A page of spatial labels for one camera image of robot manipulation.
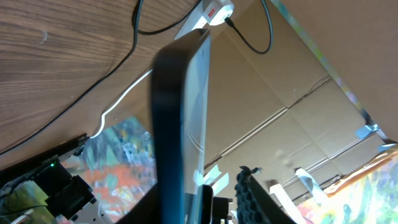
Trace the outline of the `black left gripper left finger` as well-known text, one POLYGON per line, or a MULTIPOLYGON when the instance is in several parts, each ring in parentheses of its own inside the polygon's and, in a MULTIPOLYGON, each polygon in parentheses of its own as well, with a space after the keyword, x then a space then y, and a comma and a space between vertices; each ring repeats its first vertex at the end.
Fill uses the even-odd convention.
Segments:
POLYGON ((140 201, 117 221, 117 224, 160 224, 158 184, 155 184, 140 201))

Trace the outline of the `blue Galaxy smartphone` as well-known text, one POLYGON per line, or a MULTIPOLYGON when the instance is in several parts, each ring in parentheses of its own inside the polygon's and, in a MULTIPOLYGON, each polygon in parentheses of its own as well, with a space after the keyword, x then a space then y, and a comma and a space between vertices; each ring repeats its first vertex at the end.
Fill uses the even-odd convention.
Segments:
POLYGON ((199 223, 211 35, 195 29, 162 48, 150 78, 161 223, 199 223))

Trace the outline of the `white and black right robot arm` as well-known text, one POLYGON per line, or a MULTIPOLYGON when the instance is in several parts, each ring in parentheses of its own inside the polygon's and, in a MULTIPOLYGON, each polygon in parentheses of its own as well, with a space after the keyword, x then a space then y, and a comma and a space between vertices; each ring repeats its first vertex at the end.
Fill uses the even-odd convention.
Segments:
POLYGON ((45 207, 53 217, 63 216, 72 223, 112 223, 92 194, 92 188, 78 175, 72 176, 59 162, 49 162, 13 180, 10 196, 23 182, 33 181, 47 195, 45 207))

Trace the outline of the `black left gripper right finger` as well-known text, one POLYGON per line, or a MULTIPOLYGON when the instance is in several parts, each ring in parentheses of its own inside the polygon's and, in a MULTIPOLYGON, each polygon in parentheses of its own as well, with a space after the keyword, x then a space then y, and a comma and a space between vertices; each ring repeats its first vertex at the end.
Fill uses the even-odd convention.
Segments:
POLYGON ((295 224, 274 202, 252 176, 260 168, 240 166, 234 189, 237 198, 237 218, 240 224, 295 224))

